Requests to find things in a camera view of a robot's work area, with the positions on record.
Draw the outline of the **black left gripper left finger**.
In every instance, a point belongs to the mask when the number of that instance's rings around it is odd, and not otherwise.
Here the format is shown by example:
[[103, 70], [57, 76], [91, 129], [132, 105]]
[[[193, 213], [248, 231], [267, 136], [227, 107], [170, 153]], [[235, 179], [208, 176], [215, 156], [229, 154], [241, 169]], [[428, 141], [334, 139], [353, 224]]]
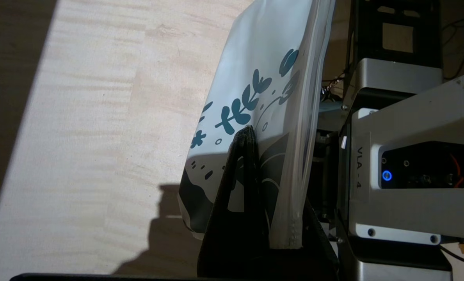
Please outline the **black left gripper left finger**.
[[[243, 212], [228, 209], [231, 192], [243, 180]], [[252, 261], [268, 248], [268, 221], [259, 183], [259, 157], [252, 126], [236, 133], [202, 240], [197, 275], [244, 279], [254, 275]]]

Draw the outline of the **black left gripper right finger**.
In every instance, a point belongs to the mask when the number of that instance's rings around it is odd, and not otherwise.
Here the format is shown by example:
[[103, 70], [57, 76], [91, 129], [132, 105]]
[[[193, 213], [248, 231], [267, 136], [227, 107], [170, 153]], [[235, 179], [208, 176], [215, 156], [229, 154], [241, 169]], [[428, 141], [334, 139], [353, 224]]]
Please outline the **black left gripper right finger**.
[[338, 279], [339, 260], [317, 213], [306, 199], [302, 217], [302, 247], [272, 250], [277, 279]]

